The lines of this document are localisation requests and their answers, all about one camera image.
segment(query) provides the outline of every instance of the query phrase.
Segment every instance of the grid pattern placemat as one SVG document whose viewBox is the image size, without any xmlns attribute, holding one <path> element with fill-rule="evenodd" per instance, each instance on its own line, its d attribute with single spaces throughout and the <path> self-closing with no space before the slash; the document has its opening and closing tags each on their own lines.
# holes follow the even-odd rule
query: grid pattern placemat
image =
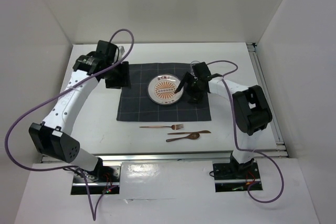
<svg viewBox="0 0 336 224">
<path fill-rule="evenodd" d="M 211 121 L 209 101 L 204 95 L 200 104 L 188 103 L 184 93 L 171 105 L 153 102 L 147 92 L 148 83 L 159 74 L 173 74 L 180 80 L 190 72 L 187 63 L 147 63 L 130 65 L 131 88 L 122 88 L 117 121 L 124 122 L 196 122 Z"/>
</svg>

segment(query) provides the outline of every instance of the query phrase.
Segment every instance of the round plate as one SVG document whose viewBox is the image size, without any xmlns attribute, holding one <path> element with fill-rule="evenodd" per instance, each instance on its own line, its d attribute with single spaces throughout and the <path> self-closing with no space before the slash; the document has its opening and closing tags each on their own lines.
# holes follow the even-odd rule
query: round plate
<svg viewBox="0 0 336 224">
<path fill-rule="evenodd" d="M 162 105 L 170 105 L 177 102 L 183 95 L 182 90 L 174 94 L 180 84 L 180 80 L 171 74 L 161 74 L 148 84 L 148 96 L 153 102 Z"/>
</svg>

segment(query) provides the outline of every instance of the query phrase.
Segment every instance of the fork tines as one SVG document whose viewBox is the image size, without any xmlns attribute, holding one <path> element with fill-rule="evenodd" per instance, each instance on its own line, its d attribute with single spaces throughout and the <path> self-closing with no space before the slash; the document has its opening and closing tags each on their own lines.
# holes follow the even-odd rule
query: fork tines
<svg viewBox="0 0 336 224">
<path fill-rule="evenodd" d="M 180 129 L 183 129 L 183 128 L 184 128 L 183 124 L 175 124 L 175 125 L 173 125 L 173 130 L 180 130 Z"/>
</svg>

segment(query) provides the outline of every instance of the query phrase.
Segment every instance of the knife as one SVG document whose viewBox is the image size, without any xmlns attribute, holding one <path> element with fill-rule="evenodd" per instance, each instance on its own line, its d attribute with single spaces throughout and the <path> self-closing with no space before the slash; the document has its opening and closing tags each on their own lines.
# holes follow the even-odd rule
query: knife
<svg viewBox="0 0 336 224">
<path fill-rule="evenodd" d="M 181 135 L 181 134 L 192 134 L 192 133 L 211 133 L 210 131 L 197 131 L 197 132 L 174 132 L 174 133 L 168 133 L 168 135 Z"/>
</svg>

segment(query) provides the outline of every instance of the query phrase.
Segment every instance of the wooden utensil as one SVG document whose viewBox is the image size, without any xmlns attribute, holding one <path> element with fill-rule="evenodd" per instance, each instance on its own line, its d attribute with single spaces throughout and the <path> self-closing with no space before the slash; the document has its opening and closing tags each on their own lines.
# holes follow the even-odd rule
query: wooden utensil
<svg viewBox="0 0 336 224">
<path fill-rule="evenodd" d="M 140 128 L 172 128 L 172 130 L 183 129 L 183 124 L 173 124 L 172 126 L 140 126 Z"/>
<path fill-rule="evenodd" d="M 173 133 L 168 133 L 168 135 L 180 135 L 180 134 L 192 134 L 192 133 L 211 133 L 210 131 L 196 131 L 196 132 L 173 132 Z"/>
<path fill-rule="evenodd" d="M 191 133 L 188 136 L 167 139 L 166 142 L 176 141 L 176 140 L 184 139 L 184 138 L 191 139 L 191 140 L 196 140 L 196 139 L 199 139 L 199 137 L 200 137 L 200 134 L 197 133 L 197 132 L 194 132 L 194 133 Z"/>
</svg>

